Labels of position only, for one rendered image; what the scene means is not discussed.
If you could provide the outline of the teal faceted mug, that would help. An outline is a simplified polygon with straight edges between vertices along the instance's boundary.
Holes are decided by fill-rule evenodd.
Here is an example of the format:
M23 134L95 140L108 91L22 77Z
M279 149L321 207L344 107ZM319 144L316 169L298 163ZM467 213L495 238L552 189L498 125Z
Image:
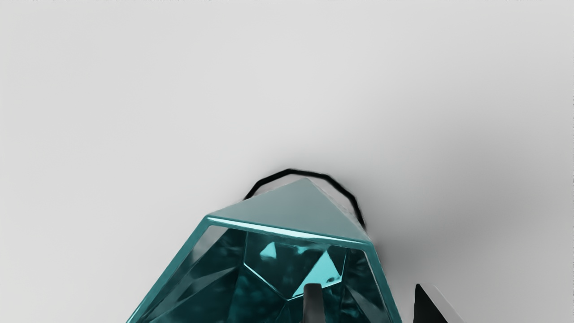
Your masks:
M403 323L374 244L303 178L204 216L126 323Z

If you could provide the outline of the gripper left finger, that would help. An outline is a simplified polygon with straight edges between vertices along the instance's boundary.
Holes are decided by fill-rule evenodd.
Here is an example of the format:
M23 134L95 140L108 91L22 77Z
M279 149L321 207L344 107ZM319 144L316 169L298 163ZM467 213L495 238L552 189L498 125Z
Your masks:
M306 284L304 286L303 323L325 323L321 284Z

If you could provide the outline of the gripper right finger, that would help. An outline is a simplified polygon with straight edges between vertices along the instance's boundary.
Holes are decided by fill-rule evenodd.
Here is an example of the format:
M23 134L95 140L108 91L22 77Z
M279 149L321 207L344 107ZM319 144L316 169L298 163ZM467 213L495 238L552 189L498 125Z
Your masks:
M467 323L434 284L417 284L413 323Z

